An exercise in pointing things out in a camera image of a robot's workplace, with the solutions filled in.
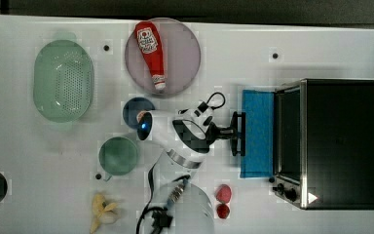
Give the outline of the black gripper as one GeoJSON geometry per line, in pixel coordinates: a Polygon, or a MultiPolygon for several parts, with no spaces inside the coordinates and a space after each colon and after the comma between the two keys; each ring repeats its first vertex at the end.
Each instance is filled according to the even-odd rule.
{"type": "MultiPolygon", "coordinates": [[[[196,107],[182,109],[178,111],[178,119],[185,126],[186,131],[192,135],[195,140],[205,140],[207,144],[215,142],[211,132],[211,124],[214,115],[214,106],[200,100],[196,107]]],[[[237,129],[220,129],[219,139],[238,139],[237,129]]]]}

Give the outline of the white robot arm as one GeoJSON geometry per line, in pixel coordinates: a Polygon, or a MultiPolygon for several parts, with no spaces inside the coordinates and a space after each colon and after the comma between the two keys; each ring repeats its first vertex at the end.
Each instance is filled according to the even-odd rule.
{"type": "Polygon", "coordinates": [[[150,198],[136,234],[214,234],[213,207],[206,193],[192,183],[213,144],[238,139],[238,121],[228,127],[213,122],[215,108],[202,101],[173,114],[149,110],[138,121],[137,136],[163,148],[148,172],[150,198]]]}

